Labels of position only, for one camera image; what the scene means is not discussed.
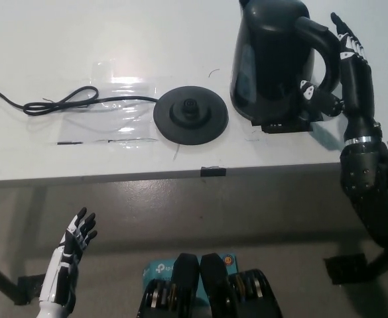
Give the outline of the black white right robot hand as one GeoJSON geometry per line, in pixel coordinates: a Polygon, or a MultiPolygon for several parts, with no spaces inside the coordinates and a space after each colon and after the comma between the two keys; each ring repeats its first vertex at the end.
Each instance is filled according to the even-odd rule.
{"type": "Polygon", "coordinates": [[[359,38],[336,14],[331,13],[340,42],[339,65],[342,97],[302,80],[299,88],[307,107],[329,117],[343,114],[347,119],[344,144],[377,142],[382,139],[380,124],[374,119],[375,102],[371,67],[359,38]]]}

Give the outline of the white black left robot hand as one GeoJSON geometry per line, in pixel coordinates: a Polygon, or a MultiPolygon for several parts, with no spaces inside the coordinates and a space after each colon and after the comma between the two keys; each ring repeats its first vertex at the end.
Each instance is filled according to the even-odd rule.
{"type": "Polygon", "coordinates": [[[39,300],[72,311],[76,302],[78,266],[90,242],[97,236],[96,214],[85,207],[74,216],[52,253],[39,300]]]}

